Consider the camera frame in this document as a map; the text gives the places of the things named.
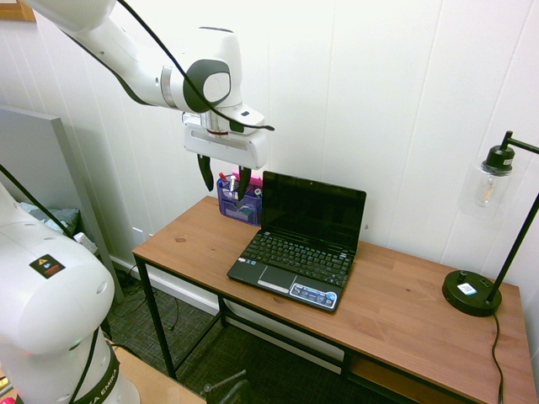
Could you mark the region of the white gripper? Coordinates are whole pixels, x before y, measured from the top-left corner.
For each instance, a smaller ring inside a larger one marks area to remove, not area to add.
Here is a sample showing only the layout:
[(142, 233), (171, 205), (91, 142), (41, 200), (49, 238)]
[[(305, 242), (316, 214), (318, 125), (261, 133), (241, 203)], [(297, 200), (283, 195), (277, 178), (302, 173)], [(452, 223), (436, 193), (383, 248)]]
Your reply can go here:
[(235, 133), (214, 136), (198, 125), (187, 124), (184, 129), (184, 147), (198, 154), (200, 174), (208, 191), (214, 189), (210, 157), (238, 165), (239, 200), (243, 199), (248, 190), (251, 169), (260, 169), (269, 157), (269, 139), (261, 130), (245, 136)]

